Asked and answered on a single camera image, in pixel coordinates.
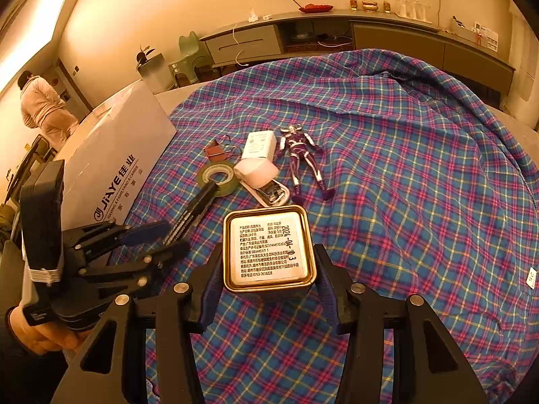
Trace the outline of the person's left hand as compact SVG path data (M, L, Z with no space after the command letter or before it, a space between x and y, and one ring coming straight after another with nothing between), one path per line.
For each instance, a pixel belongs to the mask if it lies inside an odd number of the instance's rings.
M58 322L30 326L18 305L8 315L8 325L14 336L36 355L59 350L77 351L90 335L91 330L74 332Z

